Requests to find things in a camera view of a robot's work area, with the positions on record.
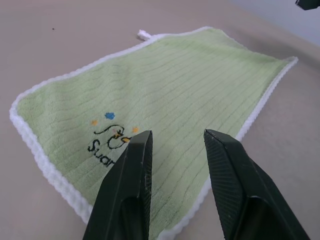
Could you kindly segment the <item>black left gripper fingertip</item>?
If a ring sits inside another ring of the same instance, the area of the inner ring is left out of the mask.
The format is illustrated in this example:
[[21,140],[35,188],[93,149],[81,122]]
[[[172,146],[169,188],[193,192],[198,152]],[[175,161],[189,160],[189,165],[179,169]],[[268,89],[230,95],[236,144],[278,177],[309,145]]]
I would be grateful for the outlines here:
[[296,0],[295,5],[304,11],[317,9],[320,6],[320,0]]

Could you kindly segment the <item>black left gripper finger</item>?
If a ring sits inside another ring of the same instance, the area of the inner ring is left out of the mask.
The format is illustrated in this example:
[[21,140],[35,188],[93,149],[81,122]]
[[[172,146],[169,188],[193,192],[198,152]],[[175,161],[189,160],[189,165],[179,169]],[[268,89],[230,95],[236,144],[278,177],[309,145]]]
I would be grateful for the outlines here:
[[203,134],[211,188],[226,240],[307,240],[271,177],[228,134]]
[[135,135],[104,177],[85,240],[147,240],[152,196],[153,133]]

